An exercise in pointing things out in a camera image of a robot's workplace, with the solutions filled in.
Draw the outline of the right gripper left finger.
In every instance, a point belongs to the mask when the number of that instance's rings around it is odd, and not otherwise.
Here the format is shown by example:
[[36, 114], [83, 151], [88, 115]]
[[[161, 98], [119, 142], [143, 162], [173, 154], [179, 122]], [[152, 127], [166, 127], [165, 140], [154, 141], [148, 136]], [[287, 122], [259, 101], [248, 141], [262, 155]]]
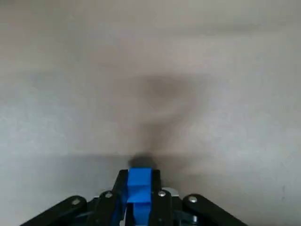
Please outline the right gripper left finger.
[[74, 195], [64, 199], [23, 226], [118, 226], [127, 205], [128, 170], [120, 170], [111, 190], [87, 201]]

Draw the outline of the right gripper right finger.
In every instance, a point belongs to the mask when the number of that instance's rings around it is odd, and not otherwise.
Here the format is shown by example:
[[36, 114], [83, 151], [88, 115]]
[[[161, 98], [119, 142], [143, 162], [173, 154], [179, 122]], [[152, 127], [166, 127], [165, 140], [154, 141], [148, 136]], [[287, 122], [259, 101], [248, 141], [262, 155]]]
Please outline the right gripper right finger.
[[215, 203], [199, 194], [172, 195], [161, 184], [160, 170], [152, 171], [150, 226], [245, 226]]

